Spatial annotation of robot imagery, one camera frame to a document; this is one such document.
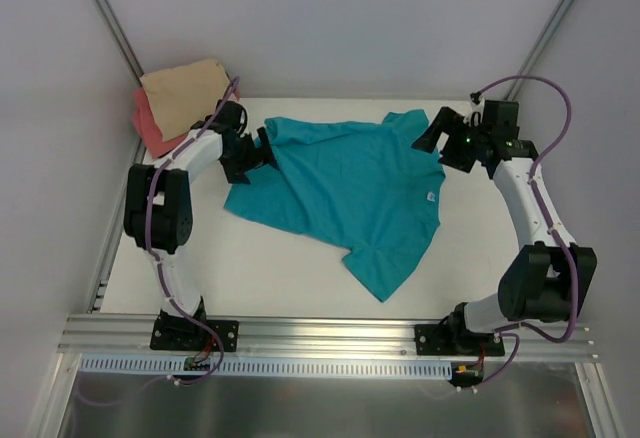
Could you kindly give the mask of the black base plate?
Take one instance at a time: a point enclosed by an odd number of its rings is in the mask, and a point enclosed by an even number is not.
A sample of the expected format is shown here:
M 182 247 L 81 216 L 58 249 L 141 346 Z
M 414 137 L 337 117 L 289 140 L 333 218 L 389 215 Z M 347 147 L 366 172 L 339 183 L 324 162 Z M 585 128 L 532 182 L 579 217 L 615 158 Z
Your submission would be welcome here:
M 503 357 L 505 347 L 492 334 L 478 334 L 464 329 L 454 330 L 448 324 L 417 324 L 414 326 L 416 353 L 419 356 Z
M 237 348 L 239 322 L 234 320 L 207 319 L 206 326 L 219 338 L 224 352 L 235 352 Z M 149 347 L 156 351 L 201 352 L 210 345 L 219 351 L 219 343 L 209 331 L 185 318 L 161 315 L 156 318 Z

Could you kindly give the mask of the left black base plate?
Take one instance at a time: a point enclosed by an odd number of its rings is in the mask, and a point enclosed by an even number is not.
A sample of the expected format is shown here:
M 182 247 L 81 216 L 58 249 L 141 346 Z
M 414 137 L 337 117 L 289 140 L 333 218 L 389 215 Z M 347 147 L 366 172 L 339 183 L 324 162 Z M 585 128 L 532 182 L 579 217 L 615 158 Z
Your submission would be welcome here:
M 235 352 L 237 348 L 239 322 L 234 320 L 207 319 L 206 326 L 219 338 L 224 352 Z M 209 331 L 185 318 L 161 315 L 156 318 L 149 347 L 156 351 L 201 352 L 210 345 L 219 351 L 219 343 Z

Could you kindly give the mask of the left aluminium frame post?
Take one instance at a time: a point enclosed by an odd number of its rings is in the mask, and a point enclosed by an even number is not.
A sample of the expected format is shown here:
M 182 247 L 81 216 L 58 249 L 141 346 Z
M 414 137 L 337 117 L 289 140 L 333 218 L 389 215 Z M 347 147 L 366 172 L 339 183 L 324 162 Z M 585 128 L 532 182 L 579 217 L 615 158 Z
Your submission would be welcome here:
M 109 35 L 114 41 L 120 55 L 122 56 L 130 74 L 133 76 L 137 84 L 140 84 L 140 78 L 144 74 L 136 53 L 126 35 L 123 26 L 118 19 L 110 0 L 91 0 L 96 10 L 105 24 Z

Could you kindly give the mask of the beige folded t shirt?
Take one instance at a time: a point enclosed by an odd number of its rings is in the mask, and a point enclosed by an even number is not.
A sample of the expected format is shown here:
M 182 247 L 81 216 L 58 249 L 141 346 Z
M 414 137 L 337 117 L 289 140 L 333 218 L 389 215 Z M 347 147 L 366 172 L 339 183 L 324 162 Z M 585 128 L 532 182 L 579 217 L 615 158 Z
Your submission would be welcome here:
M 146 73 L 141 84 L 162 139 L 169 141 L 214 112 L 230 79 L 224 66 L 209 58 Z

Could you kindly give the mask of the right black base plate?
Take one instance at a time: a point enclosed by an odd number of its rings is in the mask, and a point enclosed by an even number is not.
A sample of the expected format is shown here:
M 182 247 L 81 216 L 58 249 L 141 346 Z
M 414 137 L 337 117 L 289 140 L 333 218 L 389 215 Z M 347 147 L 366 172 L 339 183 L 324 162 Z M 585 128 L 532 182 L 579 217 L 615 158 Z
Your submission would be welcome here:
M 505 347 L 492 334 L 478 334 L 464 329 L 454 330 L 448 324 L 417 324 L 414 326 L 416 353 L 419 356 L 503 357 Z

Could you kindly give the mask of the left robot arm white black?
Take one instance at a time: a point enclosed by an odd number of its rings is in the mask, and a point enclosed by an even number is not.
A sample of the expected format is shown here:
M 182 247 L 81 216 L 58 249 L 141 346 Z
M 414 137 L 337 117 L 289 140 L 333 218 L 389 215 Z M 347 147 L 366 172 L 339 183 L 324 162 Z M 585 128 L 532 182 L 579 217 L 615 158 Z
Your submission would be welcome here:
M 218 162 L 229 184 L 248 185 L 248 173 L 277 168 L 263 127 L 254 139 L 245 108 L 220 100 L 215 112 L 191 127 L 186 140 L 152 164 L 135 164 L 127 176 L 124 232 L 149 260 L 162 304 L 150 348 L 221 351 L 223 334 L 208 322 L 203 295 L 184 258 L 194 218 L 191 184 Z

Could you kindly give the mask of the right aluminium frame post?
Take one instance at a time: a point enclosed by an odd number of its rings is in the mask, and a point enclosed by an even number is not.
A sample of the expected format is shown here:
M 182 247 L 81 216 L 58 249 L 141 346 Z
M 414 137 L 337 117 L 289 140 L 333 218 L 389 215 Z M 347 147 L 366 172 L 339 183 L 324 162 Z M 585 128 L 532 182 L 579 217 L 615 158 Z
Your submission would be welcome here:
M 533 46 L 529 50 L 524 62 L 517 71 L 517 75 L 531 75 L 539 65 L 544 54 L 550 49 L 554 38 L 559 33 L 566 18 L 579 0 L 558 0 L 552 12 L 543 25 Z

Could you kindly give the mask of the black folded t shirt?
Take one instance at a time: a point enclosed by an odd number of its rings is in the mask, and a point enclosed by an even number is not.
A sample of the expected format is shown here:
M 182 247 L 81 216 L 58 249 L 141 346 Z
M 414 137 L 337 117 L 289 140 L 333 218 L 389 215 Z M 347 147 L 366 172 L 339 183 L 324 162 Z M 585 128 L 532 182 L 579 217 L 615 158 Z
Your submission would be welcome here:
M 230 79 L 229 84 L 225 90 L 223 98 L 227 101 L 239 102 L 239 84 L 241 78 L 239 76 L 234 76 Z

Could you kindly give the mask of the aluminium frame post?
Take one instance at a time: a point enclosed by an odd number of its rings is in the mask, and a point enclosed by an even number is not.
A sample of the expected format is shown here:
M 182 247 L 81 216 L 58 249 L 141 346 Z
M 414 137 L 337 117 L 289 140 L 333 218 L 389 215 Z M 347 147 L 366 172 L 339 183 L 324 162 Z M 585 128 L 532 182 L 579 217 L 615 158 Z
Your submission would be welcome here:
M 559 33 L 566 18 L 579 0 L 558 0 L 552 12 L 543 25 L 533 46 L 529 50 L 524 62 L 517 71 L 517 75 L 531 75 L 539 65 L 544 54 L 550 49 L 554 38 Z
M 105 24 L 109 35 L 114 41 L 120 55 L 122 56 L 130 74 L 133 76 L 137 84 L 140 84 L 140 78 L 144 74 L 136 53 L 126 35 L 123 26 L 118 19 L 110 0 L 91 0 L 96 10 Z

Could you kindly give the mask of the pink folded t shirt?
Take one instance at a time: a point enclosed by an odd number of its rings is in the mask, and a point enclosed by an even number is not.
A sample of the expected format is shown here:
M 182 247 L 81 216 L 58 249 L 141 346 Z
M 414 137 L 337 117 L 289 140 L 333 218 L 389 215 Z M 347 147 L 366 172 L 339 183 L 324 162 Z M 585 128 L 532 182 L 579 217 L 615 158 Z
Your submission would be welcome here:
M 173 99 L 147 97 L 143 88 L 134 92 L 133 126 L 153 159 L 177 148 L 195 123 L 194 117 Z

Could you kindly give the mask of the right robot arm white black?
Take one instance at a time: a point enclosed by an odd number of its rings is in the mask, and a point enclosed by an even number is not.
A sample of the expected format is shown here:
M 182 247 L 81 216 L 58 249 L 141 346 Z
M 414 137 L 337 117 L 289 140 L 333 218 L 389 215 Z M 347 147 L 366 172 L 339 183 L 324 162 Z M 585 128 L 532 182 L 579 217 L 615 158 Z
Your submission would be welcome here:
M 512 220 L 519 252 L 499 281 L 496 293 L 462 302 L 426 336 L 421 354 L 471 356 L 500 346 L 507 332 L 529 329 L 551 343 L 570 339 L 591 285 L 597 257 L 578 245 L 552 204 L 541 169 L 541 154 L 519 137 L 519 106 L 476 97 L 462 115 L 449 107 L 437 113 L 413 143 L 433 153 L 440 137 L 442 165 L 468 173 L 485 168 Z

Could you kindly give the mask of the aluminium mounting rail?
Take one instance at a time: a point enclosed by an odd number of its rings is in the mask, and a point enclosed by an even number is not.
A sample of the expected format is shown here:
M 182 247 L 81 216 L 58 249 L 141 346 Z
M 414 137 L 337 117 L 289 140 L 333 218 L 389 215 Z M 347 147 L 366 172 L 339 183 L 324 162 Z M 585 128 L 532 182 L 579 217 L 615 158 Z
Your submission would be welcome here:
M 239 317 L 238 356 L 405 359 L 417 355 L 411 320 Z M 59 352 L 148 353 L 155 317 L 149 314 L 75 314 L 67 318 Z M 531 330 L 519 333 L 517 358 L 527 362 L 597 362 L 591 330 L 553 344 Z

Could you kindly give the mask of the teal t shirt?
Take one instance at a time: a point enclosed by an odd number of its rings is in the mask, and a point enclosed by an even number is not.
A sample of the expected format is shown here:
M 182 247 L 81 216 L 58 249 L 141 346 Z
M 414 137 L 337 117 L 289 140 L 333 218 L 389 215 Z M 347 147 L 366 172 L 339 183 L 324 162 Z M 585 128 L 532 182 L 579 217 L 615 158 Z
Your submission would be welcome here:
M 268 118 L 277 165 L 249 172 L 225 209 L 248 221 L 344 248 L 346 269 L 378 301 L 416 270 L 439 219 L 445 172 L 414 149 L 429 125 L 414 109 L 382 122 Z

